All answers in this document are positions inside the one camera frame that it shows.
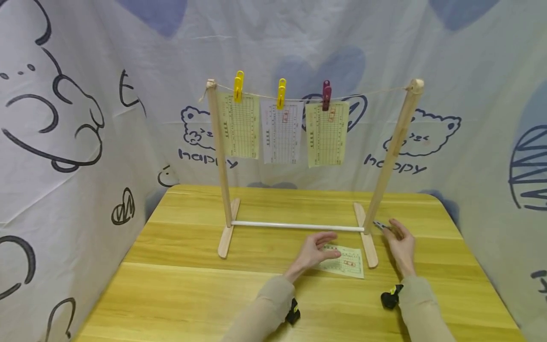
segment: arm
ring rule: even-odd
[[[274,332],[289,313],[296,279],[321,261],[340,257],[339,251],[322,251],[325,244],[336,238],[331,231],[308,236],[293,264],[283,275],[264,284],[257,298],[232,323],[222,342],[260,342]]]
[[[403,279],[399,306],[412,341],[456,342],[441,316],[437,299],[425,278]]]
[[[223,342],[259,342],[283,323],[294,298],[294,286],[283,276],[268,280],[257,298],[232,323]]]
[[[389,222],[394,232],[383,229],[389,249],[403,276],[403,289],[399,293],[399,307],[403,320],[414,342],[455,342],[441,316],[437,299],[425,278],[416,276],[414,269],[414,236],[396,219]]]

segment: red stamp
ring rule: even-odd
[[[329,122],[334,122],[334,116],[336,115],[336,109],[333,108],[330,110],[330,113],[329,113]]]

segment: paper slip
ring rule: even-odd
[[[276,100],[260,100],[266,164],[296,164],[300,156],[303,110],[303,102],[286,102],[278,111]]]
[[[342,165],[346,153],[348,102],[331,102],[328,111],[322,103],[306,105],[308,166]]]
[[[226,154],[257,159],[260,101],[256,96],[243,95],[236,103],[234,95],[227,92],[219,92],[217,98]]]
[[[314,267],[317,270],[331,272],[348,277],[365,279],[363,272],[363,256],[358,248],[348,248],[337,245],[325,245],[324,250],[338,250],[342,256],[321,262]]]

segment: human hand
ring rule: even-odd
[[[339,258],[342,255],[340,251],[323,250],[323,246],[337,237],[338,235],[333,231],[322,231],[308,235],[300,248],[298,256],[283,276],[288,281],[294,282],[302,273],[317,266],[321,261]]]
[[[414,245],[416,240],[414,236],[396,219],[390,219],[389,223],[399,231],[400,240],[389,229],[382,229],[382,232],[389,242],[389,249],[397,262],[399,271],[403,278],[416,275],[414,270]]]

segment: fabric backdrop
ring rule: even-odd
[[[2,340],[66,341],[166,188],[218,184],[206,80],[350,102],[346,160],[228,158],[231,186],[437,197],[530,341],[547,336],[547,2],[0,0]]]

